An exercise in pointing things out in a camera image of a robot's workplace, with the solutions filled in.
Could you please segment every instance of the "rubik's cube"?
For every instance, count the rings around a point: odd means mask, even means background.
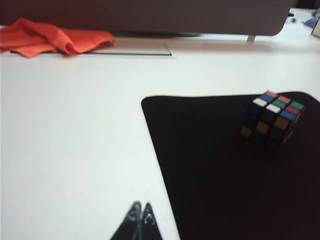
[[[250,103],[240,133],[276,151],[290,138],[304,111],[303,104],[267,91]]]

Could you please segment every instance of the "black mouse pad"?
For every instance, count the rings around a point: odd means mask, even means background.
[[[151,96],[142,108],[182,240],[320,239],[320,103],[276,153],[240,136],[258,95]]]

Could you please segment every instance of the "white sticker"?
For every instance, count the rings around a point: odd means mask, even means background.
[[[253,100],[253,103],[261,107],[264,107],[267,104],[267,102],[265,100],[262,100],[261,98],[256,98],[255,100]]]
[[[269,104],[268,106],[266,106],[266,109],[270,110],[271,112],[274,112],[275,114],[277,114],[281,111],[280,107],[273,105],[273,104]]]

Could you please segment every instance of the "red cloth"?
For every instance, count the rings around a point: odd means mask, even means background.
[[[69,30],[22,17],[0,29],[1,52],[13,50],[27,58],[52,50],[69,55],[80,54],[105,42],[114,42],[108,31]]]

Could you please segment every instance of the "white desk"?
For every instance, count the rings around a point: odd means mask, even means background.
[[[1,239],[107,240],[135,200],[151,202],[164,239],[178,239],[141,100],[268,89],[320,99],[320,39],[310,33],[290,23],[253,44],[129,39],[164,43],[172,56],[3,54]]]

